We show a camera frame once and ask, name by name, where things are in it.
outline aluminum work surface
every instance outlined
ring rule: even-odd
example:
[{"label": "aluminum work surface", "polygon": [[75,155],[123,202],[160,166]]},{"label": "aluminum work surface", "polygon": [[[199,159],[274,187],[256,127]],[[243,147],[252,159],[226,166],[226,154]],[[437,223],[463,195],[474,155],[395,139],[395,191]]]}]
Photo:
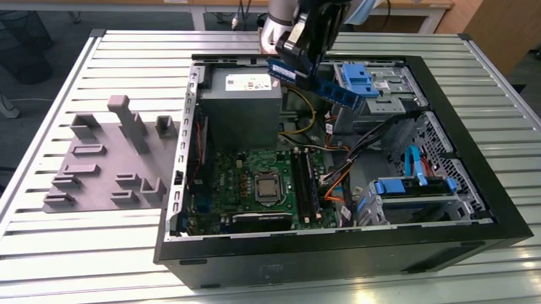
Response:
[{"label": "aluminum work surface", "polygon": [[88,39],[0,200],[0,303],[541,301],[538,118],[476,48],[454,35],[342,34],[331,53],[425,58],[533,238],[434,274],[191,291],[152,263],[159,209],[45,214],[43,197],[68,151],[75,114],[93,113],[99,122],[118,122],[107,112],[107,99],[126,94],[143,121],[158,115],[178,118],[191,55],[258,53],[258,35],[108,31],[103,38]]}]

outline green circuit board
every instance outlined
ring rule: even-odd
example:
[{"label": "green circuit board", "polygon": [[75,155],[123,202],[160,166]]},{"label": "green circuit board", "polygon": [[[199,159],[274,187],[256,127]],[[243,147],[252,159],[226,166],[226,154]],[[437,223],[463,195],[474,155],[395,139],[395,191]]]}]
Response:
[{"label": "green circuit board", "polygon": [[[325,173],[323,156],[310,154],[314,174]],[[256,176],[268,174],[279,180],[279,201],[264,206],[256,200]],[[203,234],[220,233],[220,215],[239,212],[286,212],[293,215],[291,230],[337,227],[334,208],[321,211],[321,220],[305,223],[298,218],[294,176],[288,151],[216,153],[212,170],[211,210],[198,216]]]}]

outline power supply label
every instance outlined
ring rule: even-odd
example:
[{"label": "power supply label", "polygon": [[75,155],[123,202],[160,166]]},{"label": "power supply label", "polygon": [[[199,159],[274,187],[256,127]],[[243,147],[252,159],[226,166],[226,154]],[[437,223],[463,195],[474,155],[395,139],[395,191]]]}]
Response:
[{"label": "power supply label", "polygon": [[270,91],[271,76],[267,74],[228,74],[226,91]]}]

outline motherboard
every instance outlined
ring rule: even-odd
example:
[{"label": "motherboard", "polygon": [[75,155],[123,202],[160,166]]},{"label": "motherboard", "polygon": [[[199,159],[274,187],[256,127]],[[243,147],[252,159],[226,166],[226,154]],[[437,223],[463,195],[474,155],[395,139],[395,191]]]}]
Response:
[{"label": "motherboard", "polygon": [[[310,172],[301,173],[299,166],[310,168]],[[311,175],[311,179],[299,174]],[[239,233],[256,230],[258,225],[266,229],[275,225],[274,231],[337,227],[335,210],[331,205],[319,205],[317,184],[309,185],[321,174],[325,174],[321,151],[216,153],[211,195],[194,197],[192,233]],[[307,202],[301,201],[305,196],[299,191],[305,189],[310,192]]]}]

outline ram slot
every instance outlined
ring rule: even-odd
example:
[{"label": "ram slot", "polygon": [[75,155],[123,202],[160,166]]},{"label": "ram slot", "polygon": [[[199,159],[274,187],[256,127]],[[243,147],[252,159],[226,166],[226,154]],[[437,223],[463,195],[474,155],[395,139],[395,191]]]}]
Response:
[{"label": "ram slot", "polygon": [[291,169],[294,174],[295,198],[298,219],[310,223],[310,219],[319,219],[319,201],[317,196],[317,183],[310,154],[306,151],[294,150],[291,155]]}]

